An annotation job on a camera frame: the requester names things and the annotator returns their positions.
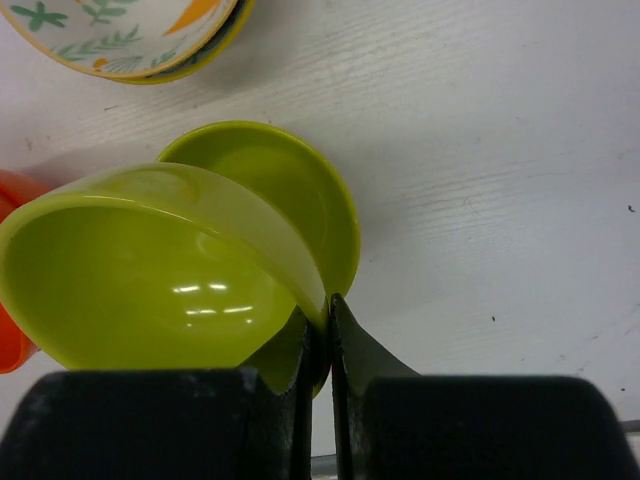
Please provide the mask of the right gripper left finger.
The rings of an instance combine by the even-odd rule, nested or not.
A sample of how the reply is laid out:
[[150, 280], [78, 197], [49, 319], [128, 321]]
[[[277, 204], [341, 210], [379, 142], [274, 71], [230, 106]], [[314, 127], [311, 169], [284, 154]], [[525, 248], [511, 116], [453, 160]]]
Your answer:
[[5, 479], [307, 479], [313, 333], [300, 310], [233, 369], [54, 372], [1, 441]]

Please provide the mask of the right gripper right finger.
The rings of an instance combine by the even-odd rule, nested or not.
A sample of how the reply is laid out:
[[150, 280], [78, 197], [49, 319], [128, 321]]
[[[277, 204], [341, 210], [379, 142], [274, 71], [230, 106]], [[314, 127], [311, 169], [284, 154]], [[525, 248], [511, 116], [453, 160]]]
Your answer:
[[569, 376], [422, 375], [330, 300], [342, 479], [635, 479], [620, 421]]

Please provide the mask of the green bowl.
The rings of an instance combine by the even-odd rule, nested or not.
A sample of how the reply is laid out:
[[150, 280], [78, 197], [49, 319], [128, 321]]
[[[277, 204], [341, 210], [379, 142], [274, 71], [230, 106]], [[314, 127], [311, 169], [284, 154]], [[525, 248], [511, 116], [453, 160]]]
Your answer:
[[155, 163], [92, 175], [16, 212], [22, 329], [69, 369], [168, 366], [168, 240]]
[[293, 351], [259, 350], [300, 310], [319, 344], [329, 298], [358, 268], [360, 232], [333, 166], [281, 129], [231, 121], [196, 129], [158, 158], [168, 240], [163, 335], [168, 366], [251, 362], [288, 380]]

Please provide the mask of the orange bowl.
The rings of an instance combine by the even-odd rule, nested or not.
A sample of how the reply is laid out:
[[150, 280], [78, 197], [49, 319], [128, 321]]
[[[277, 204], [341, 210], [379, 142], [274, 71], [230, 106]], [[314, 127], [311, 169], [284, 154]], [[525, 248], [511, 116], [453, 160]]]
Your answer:
[[22, 329], [21, 309], [17, 306], [24, 283], [22, 265], [11, 257], [15, 251], [16, 212], [50, 188], [19, 172], [1, 170], [1, 374], [14, 372], [38, 350]]

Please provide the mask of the floral leaf patterned bowl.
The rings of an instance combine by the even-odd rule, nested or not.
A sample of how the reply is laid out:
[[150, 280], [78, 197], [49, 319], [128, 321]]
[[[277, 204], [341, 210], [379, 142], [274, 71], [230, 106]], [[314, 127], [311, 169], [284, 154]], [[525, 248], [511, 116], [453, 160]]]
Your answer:
[[84, 74], [129, 80], [190, 59], [229, 19], [235, 1], [3, 1], [1, 14], [31, 45]]

